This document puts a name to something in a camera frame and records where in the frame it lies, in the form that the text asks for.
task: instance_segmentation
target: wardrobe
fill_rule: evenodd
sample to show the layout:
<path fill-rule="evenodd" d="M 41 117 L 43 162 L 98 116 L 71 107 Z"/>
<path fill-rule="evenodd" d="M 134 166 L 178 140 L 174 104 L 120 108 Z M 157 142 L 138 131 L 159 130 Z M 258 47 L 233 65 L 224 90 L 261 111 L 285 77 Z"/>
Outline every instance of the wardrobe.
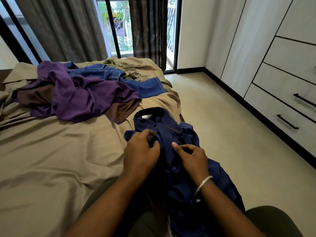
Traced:
<path fill-rule="evenodd" d="M 205 68 L 316 158 L 315 8 L 219 0 Z"/>

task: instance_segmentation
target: hand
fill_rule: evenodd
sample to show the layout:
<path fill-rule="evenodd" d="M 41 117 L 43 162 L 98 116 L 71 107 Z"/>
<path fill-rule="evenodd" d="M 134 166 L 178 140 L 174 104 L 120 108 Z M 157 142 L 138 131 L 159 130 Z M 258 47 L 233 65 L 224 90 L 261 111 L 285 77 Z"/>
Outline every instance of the hand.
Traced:
<path fill-rule="evenodd" d="M 195 185 L 199 186 L 202 181 L 210 175 L 208 170 L 207 156 L 205 155 L 204 150 L 195 145 L 178 145 L 175 142 L 172 142 L 172 147 L 181 157 L 183 167 L 190 175 Z M 189 153 L 185 152 L 183 148 L 188 148 L 189 150 L 193 151 L 193 153 L 190 155 Z"/>
<path fill-rule="evenodd" d="M 149 147 L 147 137 L 156 135 L 154 131 L 146 129 L 143 132 L 136 132 L 127 142 L 124 149 L 124 170 L 122 176 L 129 180 L 132 178 L 139 185 L 142 185 L 157 163 L 160 155 L 160 144 L 155 141 L 152 148 Z"/>

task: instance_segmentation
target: wrinkled bedsheet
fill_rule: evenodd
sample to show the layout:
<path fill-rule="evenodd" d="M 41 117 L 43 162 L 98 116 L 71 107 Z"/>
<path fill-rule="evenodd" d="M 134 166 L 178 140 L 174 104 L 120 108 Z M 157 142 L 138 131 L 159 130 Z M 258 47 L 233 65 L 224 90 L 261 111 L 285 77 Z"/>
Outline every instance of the wrinkled bedsheet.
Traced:
<path fill-rule="evenodd" d="M 123 171 L 124 132 L 134 130 L 136 112 L 159 106 L 181 122 L 179 96 L 152 60 L 109 58 L 93 63 L 127 68 L 129 78 L 137 81 L 158 76 L 166 93 L 143 99 L 120 125 L 105 115 L 80 123 L 60 121 L 56 116 L 35 119 L 29 109 L 8 102 L 13 89 L 36 78 L 34 66 L 18 63 L 4 81 L 6 92 L 0 92 L 2 236 L 62 235 L 77 219 L 93 190 Z"/>

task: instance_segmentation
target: clothing pile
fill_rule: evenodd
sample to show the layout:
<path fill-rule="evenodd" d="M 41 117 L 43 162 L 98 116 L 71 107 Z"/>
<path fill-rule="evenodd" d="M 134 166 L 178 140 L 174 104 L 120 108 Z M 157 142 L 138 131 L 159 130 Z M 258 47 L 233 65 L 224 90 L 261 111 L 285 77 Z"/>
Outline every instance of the clothing pile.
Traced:
<path fill-rule="evenodd" d="M 194 200 L 196 186 L 186 173 L 180 156 L 171 146 L 172 142 L 199 146 L 199 138 L 192 125 L 185 122 L 178 125 L 169 112 L 161 107 L 137 112 L 134 125 L 135 131 L 126 131 L 124 134 L 127 141 L 135 132 L 151 129 L 155 131 L 156 138 L 150 140 L 150 146 L 156 140 L 160 144 L 158 162 L 145 185 L 154 187 L 156 194 L 165 193 L 172 234 L 178 237 L 223 236 L 205 203 Z M 208 159 L 208 168 L 216 186 L 245 213 L 241 196 L 220 164 Z"/>
<path fill-rule="evenodd" d="M 43 61 L 38 78 L 12 93 L 12 101 L 30 107 L 37 118 L 57 116 L 64 121 L 81 122 L 105 114 L 120 124 L 141 102 L 165 93 L 158 77 L 142 82 L 125 79 L 126 73 L 105 64 L 83 68 L 74 63 Z"/>

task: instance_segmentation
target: bracelet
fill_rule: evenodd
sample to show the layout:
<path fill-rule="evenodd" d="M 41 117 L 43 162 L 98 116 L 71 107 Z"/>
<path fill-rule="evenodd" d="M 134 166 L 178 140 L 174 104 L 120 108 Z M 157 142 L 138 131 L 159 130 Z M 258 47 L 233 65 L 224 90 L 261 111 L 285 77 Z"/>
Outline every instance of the bracelet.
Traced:
<path fill-rule="evenodd" d="M 213 178 L 213 176 L 209 175 L 208 177 L 206 177 L 202 183 L 200 184 L 200 186 L 197 188 L 197 190 L 195 191 L 195 194 L 193 195 L 193 198 L 195 199 L 195 202 L 200 202 L 201 199 L 196 199 L 197 194 L 199 193 L 199 191 L 201 190 L 201 188 L 203 187 L 203 185 L 209 180 Z"/>

